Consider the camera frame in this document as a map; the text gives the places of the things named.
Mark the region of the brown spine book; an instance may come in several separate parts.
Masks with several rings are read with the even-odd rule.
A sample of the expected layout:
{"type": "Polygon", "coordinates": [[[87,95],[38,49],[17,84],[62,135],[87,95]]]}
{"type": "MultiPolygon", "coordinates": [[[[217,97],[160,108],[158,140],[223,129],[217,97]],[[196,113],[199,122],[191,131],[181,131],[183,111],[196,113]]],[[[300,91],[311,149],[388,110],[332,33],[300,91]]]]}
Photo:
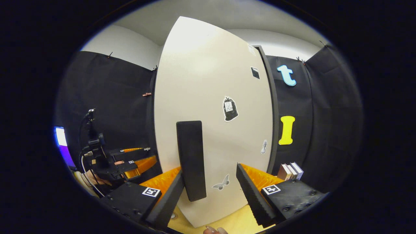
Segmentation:
{"type": "Polygon", "coordinates": [[[281,164],[279,168],[279,172],[277,174],[277,178],[287,181],[287,180],[290,180],[291,176],[292,176],[292,172],[288,168],[288,166],[285,163],[281,164]]]}

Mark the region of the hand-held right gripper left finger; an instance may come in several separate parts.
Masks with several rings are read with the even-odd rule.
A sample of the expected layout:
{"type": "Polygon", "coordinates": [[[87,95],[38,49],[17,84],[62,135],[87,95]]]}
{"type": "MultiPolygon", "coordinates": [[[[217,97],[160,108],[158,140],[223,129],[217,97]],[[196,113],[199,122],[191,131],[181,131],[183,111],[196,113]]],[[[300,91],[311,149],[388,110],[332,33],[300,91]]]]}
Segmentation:
{"type": "Polygon", "coordinates": [[[101,202],[139,225],[165,231],[184,187],[177,167],[139,185],[126,182],[101,202]]]}

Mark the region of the black cabinet door handle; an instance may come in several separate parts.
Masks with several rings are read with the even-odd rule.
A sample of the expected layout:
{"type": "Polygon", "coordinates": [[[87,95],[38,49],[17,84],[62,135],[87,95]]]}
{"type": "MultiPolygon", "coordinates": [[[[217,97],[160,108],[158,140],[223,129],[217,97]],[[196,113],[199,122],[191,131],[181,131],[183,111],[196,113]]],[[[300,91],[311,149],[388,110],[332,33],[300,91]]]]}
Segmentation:
{"type": "Polygon", "coordinates": [[[206,181],[201,121],[176,123],[179,161],[190,202],[206,198],[206,181]]]}

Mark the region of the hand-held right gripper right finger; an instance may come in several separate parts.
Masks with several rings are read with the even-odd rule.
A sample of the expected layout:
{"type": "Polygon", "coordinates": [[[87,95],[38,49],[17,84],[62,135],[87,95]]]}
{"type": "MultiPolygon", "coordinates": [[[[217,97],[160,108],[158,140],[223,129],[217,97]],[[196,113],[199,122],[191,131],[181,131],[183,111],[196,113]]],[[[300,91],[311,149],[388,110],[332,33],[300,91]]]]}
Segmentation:
{"type": "Polygon", "coordinates": [[[254,167],[238,163],[236,178],[258,225],[272,225],[297,219],[325,198],[298,179],[282,180],[254,167]]]}

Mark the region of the beige cabinet door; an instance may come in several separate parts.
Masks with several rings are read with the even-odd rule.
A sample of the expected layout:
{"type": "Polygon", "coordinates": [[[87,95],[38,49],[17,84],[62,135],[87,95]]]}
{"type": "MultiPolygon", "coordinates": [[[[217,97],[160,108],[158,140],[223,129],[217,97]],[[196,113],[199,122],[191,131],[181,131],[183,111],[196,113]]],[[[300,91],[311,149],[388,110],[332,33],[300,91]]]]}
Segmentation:
{"type": "Polygon", "coordinates": [[[179,17],[162,50],[154,89],[154,124],[163,172],[180,166],[176,124],[201,121],[206,197],[178,207],[199,228],[248,202],[236,178],[243,163],[267,171],[273,114],[260,52],[238,36],[179,17]]]}

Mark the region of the grey cabinet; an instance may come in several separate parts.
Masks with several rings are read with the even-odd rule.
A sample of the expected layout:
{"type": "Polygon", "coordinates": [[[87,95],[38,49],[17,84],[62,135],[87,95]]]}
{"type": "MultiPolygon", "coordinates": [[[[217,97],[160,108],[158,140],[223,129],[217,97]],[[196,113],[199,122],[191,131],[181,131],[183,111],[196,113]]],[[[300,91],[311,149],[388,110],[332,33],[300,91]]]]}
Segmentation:
{"type": "Polygon", "coordinates": [[[272,105],[272,141],[271,152],[269,157],[269,163],[266,172],[269,174],[273,173],[274,166],[277,161],[277,148],[278,148],[278,137],[279,137],[279,108],[278,108],[278,98],[275,88],[275,82],[272,75],[272,70],[269,65],[266,54],[260,45],[254,45],[254,48],[259,52],[260,57],[263,61],[263,65],[266,70],[266,77],[269,84],[269,91],[271,96],[271,105],[272,105]]]}

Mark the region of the black backdrop cloth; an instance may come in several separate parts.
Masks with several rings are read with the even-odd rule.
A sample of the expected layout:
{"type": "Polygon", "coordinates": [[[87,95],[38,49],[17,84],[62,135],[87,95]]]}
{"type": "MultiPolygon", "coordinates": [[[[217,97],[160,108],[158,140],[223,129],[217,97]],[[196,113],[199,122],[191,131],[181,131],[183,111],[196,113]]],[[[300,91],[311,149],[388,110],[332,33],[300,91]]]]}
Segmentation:
{"type": "MultiPolygon", "coordinates": [[[[345,180],[358,154],[364,124],[354,77],[339,52],[323,47],[306,62],[266,55],[279,117],[293,116],[293,143],[279,146],[272,169],[293,160],[303,180],[323,193],[345,180]]],[[[107,55],[80,51],[58,89],[53,124],[62,126],[73,161],[87,144],[84,116],[95,108],[93,125],[108,149],[155,147],[151,96],[157,69],[107,55]]]]}

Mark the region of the computer monitor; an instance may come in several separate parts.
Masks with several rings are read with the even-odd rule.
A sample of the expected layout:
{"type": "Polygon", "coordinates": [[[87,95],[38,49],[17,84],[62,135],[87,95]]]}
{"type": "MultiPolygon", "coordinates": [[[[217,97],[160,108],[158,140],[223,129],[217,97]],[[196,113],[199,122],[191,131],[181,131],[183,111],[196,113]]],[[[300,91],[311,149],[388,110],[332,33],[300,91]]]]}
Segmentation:
{"type": "Polygon", "coordinates": [[[54,134],[55,134],[55,141],[56,145],[61,153],[61,156],[67,166],[71,169],[76,169],[76,165],[72,159],[72,156],[70,154],[66,137],[65,137],[65,131],[64,127],[62,126],[54,126],[54,134]]]}

